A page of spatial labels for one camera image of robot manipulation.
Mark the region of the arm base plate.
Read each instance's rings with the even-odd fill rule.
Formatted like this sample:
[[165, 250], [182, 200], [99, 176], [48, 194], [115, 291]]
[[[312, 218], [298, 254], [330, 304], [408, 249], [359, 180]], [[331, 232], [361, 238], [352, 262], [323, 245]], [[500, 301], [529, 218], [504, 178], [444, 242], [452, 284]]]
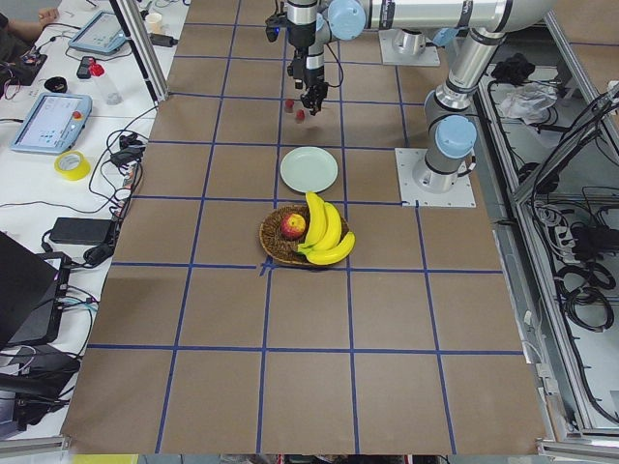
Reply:
[[438, 174], [426, 164], [426, 149], [396, 148], [400, 202], [408, 207], [475, 208], [468, 166], [463, 159], [456, 173]]
[[420, 31], [390, 29], [378, 32], [383, 65], [439, 67], [436, 47]]

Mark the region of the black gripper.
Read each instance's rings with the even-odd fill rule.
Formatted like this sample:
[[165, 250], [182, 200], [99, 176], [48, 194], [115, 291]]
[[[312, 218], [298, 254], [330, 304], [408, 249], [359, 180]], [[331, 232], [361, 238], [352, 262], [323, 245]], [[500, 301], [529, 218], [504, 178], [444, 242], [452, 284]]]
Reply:
[[[307, 60], [307, 49], [305, 47], [296, 48], [293, 57], [293, 80], [296, 89], [305, 87], [305, 69]], [[328, 95], [329, 84], [327, 82], [319, 82], [311, 85], [302, 95], [302, 104], [306, 111], [310, 111], [312, 116], [316, 116], [321, 112], [322, 102]]]
[[315, 43], [316, 21], [308, 24], [296, 24], [288, 20], [288, 41], [296, 49], [309, 48]]

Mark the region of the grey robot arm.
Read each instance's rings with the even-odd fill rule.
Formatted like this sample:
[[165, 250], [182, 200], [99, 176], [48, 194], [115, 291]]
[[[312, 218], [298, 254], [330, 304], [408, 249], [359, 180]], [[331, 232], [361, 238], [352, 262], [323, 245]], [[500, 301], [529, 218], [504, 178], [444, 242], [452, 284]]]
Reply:
[[265, 20], [272, 43], [287, 32], [294, 47], [288, 75], [310, 114], [322, 109], [329, 83], [324, 75], [324, 47], [351, 41], [366, 30], [410, 32], [465, 30], [467, 36], [446, 81], [433, 92], [426, 109], [459, 114], [471, 104], [483, 72], [504, 37], [542, 19], [553, 1], [279, 1]]
[[[333, 9], [315, 15], [314, 43], [309, 47], [296, 47], [294, 58], [287, 67], [297, 89], [304, 92], [300, 101], [310, 115], [322, 109], [322, 103], [332, 85], [325, 80], [324, 50], [339, 40], [352, 40], [361, 34], [359, 20], [365, 18], [353, 8], [335, 18]], [[436, 49], [448, 44], [457, 34], [453, 28], [436, 30], [388, 29], [378, 32], [381, 58], [384, 64], [405, 66], [437, 66]]]

